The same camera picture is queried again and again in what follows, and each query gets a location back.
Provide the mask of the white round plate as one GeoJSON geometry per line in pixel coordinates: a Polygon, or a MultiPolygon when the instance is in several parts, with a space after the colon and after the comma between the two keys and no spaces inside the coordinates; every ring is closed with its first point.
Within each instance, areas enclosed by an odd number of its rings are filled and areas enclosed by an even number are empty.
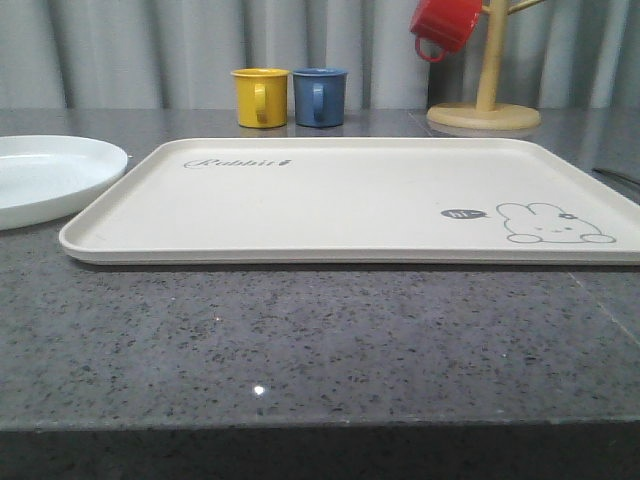
{"type": "Polygon", "coordinates": [[[125,172],[128,155],[105,141],[62,135],[1,139],[1,228],[83,210],[125,172]]]}

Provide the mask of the cream rabbit tray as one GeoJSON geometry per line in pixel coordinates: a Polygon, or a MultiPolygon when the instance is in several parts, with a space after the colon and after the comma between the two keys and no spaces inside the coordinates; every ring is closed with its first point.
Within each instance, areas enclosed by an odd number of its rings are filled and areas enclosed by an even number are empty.
{"type": "Polygon", "coordinates": [[[639,261],[639,208],[526,141],[166,143],[60,232],[94,264],[639,261]]]}

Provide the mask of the blue mug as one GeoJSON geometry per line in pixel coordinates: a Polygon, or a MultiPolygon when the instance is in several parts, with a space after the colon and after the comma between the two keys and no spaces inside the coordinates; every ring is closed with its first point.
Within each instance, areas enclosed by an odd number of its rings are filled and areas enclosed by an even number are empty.
{"type": "Polygon", "coordinates": [[[344,122],[347,71],[303,68],[292,72],[297,125],[328,128],[344,122]]]}

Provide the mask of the yellow mug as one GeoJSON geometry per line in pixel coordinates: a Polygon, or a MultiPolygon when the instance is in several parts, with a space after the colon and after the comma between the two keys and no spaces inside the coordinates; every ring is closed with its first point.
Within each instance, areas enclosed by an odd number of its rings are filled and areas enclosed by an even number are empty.
{"type": "Polygon", "coordinates": [[[231,72],[240,126],[268,129],[283,126],[288,118],[289,71],[279,68],[245,68],[231,72]]]}

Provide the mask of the wooden mug tree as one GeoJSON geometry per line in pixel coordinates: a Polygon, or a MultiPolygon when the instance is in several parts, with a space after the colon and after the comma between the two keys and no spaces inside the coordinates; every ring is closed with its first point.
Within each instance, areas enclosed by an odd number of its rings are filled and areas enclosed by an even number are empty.
{"type": "Polygon", "coordinates": [[[508,16],[539,3],[541,0],[518,1],[515,4],[490,1],[482,7],[488,16],[488,27],[476,100],[474,103],[441,103],[432,106],[427,112],[429,121],[457,128],[493,131],[524,130],[541,123],[541,116],[536,109],[497,101],[508,16]]]}

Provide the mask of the red mug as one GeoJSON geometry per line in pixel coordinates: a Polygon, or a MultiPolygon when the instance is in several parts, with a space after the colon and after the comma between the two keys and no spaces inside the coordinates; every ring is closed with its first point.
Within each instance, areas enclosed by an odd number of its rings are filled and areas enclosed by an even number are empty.
{"type": "Polygon", "coordinates": [[[409,30],[414,35],[417,55],[439,62],[447,54],[458,52],[468,41],[481,15],[481,0],[421,0],[412,15],[409,30]],[[436,56],[421,50],[428,40],[440,48],[436,56]]]}

